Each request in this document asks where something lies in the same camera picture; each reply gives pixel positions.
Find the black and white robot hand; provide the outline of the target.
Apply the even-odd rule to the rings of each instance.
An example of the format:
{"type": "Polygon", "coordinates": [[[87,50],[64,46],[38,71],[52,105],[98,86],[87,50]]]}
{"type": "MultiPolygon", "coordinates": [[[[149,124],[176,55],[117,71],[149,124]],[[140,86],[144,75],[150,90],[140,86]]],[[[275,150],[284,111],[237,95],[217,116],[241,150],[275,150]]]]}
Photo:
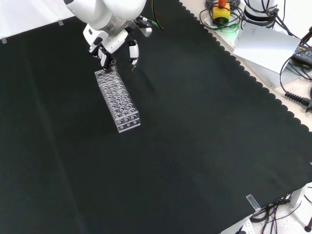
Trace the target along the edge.
{"type": "Polygon", "coordinates": [[[139,29],[145,37],[152,33],[154,22],[146,17],[138,16],[134,20],[121,20],[112,17],[102,29],[93,29],[89,24],[83,30],[83,35],[89,44],[89,53],[99,59],[100,65],[105,73],[112,70],[116,63],[114,54],[127,44],[129,47],[129,62],[134,69],[139,59],[139,47],[131,34],[139,29]]]}

